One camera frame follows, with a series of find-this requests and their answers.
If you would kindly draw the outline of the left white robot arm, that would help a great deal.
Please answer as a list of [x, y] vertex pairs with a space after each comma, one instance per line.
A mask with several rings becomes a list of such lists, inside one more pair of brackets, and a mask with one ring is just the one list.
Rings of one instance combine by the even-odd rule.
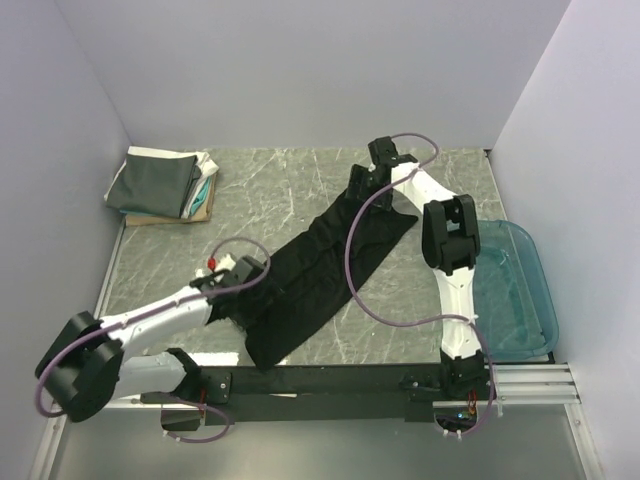
[[87, 420], [112, 400], [159, 393], [179, 402], [206, 396], [202, 368], [180, 348], [146, 349], [183, 330], [228, 317], [243, 290], [265, 284], [268, 266], [251, 256], [211, 260], [212, 271], [174, 294], [116, 315], [80, 312], [66, 323], [35, 369], [38, 389], [61, 413]]

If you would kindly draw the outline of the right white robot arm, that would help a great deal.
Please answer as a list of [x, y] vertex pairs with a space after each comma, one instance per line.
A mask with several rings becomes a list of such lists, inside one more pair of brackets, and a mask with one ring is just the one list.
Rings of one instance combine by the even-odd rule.
[[473, 198], [457, 194], [431, 177], [424, 167], [439, 155], [439, 147], [428, 137], [414, 134], [433, 148], [420, 162], [398, 152], [395, 136], [380, 137], [368, 144], [369, 167], [352, 168], [347, 195], [363, 202], [348, 230], [344, 271], [349, 291], [362, 310], [368, 307], [357, 294], [351, 274], [351, 244], [366, 210], [372, 206], [391, 208], [395, 192], [422, 214], [421, 251], [437, 282], [441, 313], [429, 322], [442, 323], [440, 374], [437, 387], [452, 399], [465, 398], [490, 381], [485, 367], [489, 359], [476, 329], [473, 280], [481, 250], [479, 226]]

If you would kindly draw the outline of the black t shirt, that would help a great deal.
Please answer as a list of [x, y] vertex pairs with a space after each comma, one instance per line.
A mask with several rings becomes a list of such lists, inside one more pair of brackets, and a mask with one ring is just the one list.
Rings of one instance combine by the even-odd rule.
[[[340, 194], [307, 230], [271, 256], [267, 277], [273, 303], [245, 330], [246, 350], [268, 370], [319, 331], [351, 298], [344, 258], [347, 235], [362, 204]], [[373, 208], [358, 222], [350, 247], [350, 272], [361, 288], [417, 217]]]

